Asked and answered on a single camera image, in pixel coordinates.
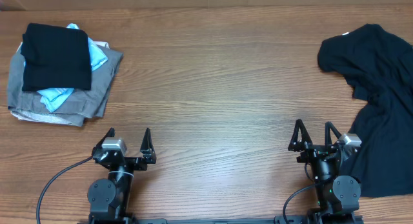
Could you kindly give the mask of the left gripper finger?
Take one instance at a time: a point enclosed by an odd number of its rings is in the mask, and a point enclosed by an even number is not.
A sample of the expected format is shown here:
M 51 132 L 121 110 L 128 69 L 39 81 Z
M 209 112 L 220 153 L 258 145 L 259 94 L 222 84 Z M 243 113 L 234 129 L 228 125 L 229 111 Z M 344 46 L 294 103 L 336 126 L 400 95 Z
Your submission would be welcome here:
M 156 164 L 157 156 L 152 143 L 151 131 L 149 128 L 145 130 L 145 135 L 142 140 L 140 152 L 143 155 L 143 160 L 146 164 Z
M 104 135 L 104 137 L 95 145 L 95 147 L 92 149 L 92 155 L 95 154 L 96 150 L 102 148 L 102 144 L 104 140 L 108 137 L 114 137 L 115 136 L 115 129 L 112 127 L 109 129 L 109 131 Z

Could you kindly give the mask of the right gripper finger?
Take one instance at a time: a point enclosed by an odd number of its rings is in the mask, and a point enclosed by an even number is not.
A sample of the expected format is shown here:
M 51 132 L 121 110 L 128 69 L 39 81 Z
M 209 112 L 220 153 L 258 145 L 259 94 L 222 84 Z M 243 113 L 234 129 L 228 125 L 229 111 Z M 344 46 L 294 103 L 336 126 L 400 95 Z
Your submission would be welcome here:
M 301 119 L 297 119 L 293 135 L 288 145 L 288 151 L 301 152 L 312 146 L 312 140 Z
M 325 123 L 325 145 L 331 145 L 332 144 L 331 133 L 333 133 L 337 139 L 339 139 L 341 137 L 341 133 L 333 125 L 333 123 L 327 121 Z

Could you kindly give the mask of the black t-shirt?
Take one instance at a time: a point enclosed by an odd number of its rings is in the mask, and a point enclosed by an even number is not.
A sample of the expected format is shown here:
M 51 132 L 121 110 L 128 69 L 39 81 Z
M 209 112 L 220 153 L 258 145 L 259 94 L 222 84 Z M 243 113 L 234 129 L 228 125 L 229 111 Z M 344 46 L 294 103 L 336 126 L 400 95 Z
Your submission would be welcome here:
M 377 24 L 322 42 L 317 62 L 341 74 L 366 101 L 350 132 L 361 148 L 342 173 L 361 181 L 364 197 L 412 193 L 412 45 Z

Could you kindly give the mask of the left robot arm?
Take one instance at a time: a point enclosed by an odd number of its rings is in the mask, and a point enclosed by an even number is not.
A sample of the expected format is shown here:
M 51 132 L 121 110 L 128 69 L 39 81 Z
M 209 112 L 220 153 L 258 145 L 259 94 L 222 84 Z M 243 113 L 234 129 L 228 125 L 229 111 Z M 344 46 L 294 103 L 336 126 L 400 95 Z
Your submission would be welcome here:
M 157 161 L 150 129 L 145 130 L 141 157 L 127 157 L 126 150 L 125 141 L 115 137 L 113 128 L 93 148 L 92 159 L 108 169 L 108 177 L 94 181 L 88 189 L 89 223 L 138 223 L 127 208 L 134 172 L 146 171 L 149 165 Z

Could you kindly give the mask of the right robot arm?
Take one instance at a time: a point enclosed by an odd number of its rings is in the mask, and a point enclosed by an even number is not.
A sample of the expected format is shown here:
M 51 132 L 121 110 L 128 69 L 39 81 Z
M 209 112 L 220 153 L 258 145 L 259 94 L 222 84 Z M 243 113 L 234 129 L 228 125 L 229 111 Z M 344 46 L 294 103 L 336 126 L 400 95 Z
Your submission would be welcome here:
M 305 174 L 312 184 L 290 195 L 283 205 L 285 223 L 362 223 L 361 216 L 355 216 L 359 209 L 361 182 L 340 173 L 345 160 L 361 147 L 356 134 L 340 133 L 331 123 L 325 123 L 325 142 L 313 144 L 301 119 L 297 119 L 288 145 L 291 152 L 299 152 L 298 163 L 305 166 Z M 304 216 L 287 216 L 287 205 L 298 194 L 316 190 L 318 207 L 309 209 Z

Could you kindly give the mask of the folded grey trousers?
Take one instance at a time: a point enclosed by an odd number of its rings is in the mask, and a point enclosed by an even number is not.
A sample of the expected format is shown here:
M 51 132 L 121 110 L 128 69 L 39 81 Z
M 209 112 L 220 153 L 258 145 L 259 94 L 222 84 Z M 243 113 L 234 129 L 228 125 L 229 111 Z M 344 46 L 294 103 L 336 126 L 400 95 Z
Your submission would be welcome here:
M 55 112 L 46 109 L 41 103 L 41 95 L 37 92 L 22 91 L 24 57 L 20 52 L 16 52 L 11 58 L 6 88 L 8 110 L 54 114 L 70 120 L 77 119 L 82 123 L 86 118 L 103 117 L 111 84 L 118 72 L 123 54 L 103 46 L 100 49 L 106 54 L 108 61 L 92 72 L 91 89 L 75 90 Z

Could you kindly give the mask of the folded white mesh garment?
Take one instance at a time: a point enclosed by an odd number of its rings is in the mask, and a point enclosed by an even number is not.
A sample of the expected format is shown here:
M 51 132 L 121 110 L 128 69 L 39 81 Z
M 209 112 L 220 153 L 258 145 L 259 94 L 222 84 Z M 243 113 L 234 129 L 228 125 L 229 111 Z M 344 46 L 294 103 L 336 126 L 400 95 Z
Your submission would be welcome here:
M 83 125 L 82 122 L 79 122 L 77 119 L 75 120 L 70 120 L 66 119 L 54 114 L 38 114 L 35 112 L 29 112 L 29 111 L 18 111 L 18 110 L 13 110 L 10 112 L 11 115 L 15 116 L 19 120 L 24 120 L 24 121 L 31 121 L 31 122 L 36 122 L 36 123 L 50 123 L 50 124 L 57 124 L 57 125 L 72 125 L 72 126 L 77 126 L 81 127 Z

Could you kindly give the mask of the folded black garment on pile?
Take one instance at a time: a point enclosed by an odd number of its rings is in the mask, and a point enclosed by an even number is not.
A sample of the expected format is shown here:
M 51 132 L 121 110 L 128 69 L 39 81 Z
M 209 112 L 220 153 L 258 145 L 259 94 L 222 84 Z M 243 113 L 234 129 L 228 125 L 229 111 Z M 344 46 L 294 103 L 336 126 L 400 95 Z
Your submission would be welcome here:
M 21 55 L 26 63 L 23 91 L 91 89 L 92 69 L 84 31 L 30 23 L 22 38 Z

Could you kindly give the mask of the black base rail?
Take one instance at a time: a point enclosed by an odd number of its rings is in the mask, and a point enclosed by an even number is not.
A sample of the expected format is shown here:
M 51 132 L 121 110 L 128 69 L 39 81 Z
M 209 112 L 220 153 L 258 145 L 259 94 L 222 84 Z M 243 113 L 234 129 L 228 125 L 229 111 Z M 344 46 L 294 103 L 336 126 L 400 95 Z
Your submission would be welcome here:
M 316 223 L 315 221 L 307 221 L 305 216 L 287 216 L 290 224 Z M 190 219 L 190 220 L 166 220 L 160 219 L 132 219 L 131 221 L 81 221 L 78 224 L 90 223 L 136 223 L 136 224 L 285 224 L 287 223 L 283 216 L 275 216 L 274 218 L 246 218 L 246 219 Z M 355 220 L 338 219 L 333 221 L 332 218 L 326 218 L 322 223 L 356 223 L 363 224 L 362 216 L 355 216 Z

